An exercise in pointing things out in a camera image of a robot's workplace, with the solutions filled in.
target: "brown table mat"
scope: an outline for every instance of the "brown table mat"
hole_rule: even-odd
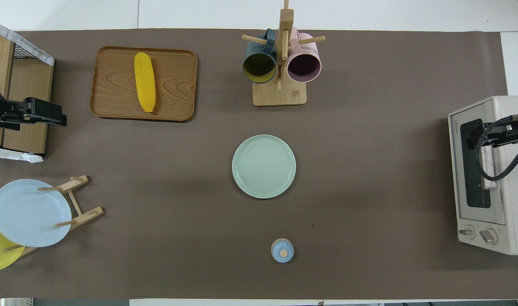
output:
[[[505,95],[499,33],[308,31],[321,75],[303,106],[253,106],[242,34],[226,29],[39,31],[57,59],[45,162],[0,159],[0,188],[86,174],[82,209],[105,215],[0,271],[0,297],[518,298],[518,256],[457,241],[447,114]],[[191,50],[186,123],[105,120],[89,109],[103,46]],[[297,160],[271,200],[232,178],[238,145],[273,134]],[[270,256],[277,238],[296,256]]]

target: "yellow corn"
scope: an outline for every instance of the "yellow corn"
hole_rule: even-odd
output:
[[[144,111],[150,113],[155,107],[155,76],[151,58],[144,52],[134,56],[134,76],[136,77],[136,91],[138,101]]]

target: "wooden tray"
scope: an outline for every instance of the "wooden tray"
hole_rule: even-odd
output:
[[[136,93],[134,56],[145,52],[155,75],[156,105],[142,110]],[[91,111],[102,118],[183,122],[195,110],[197,59],[186,50],[103,47],[98,50]]]

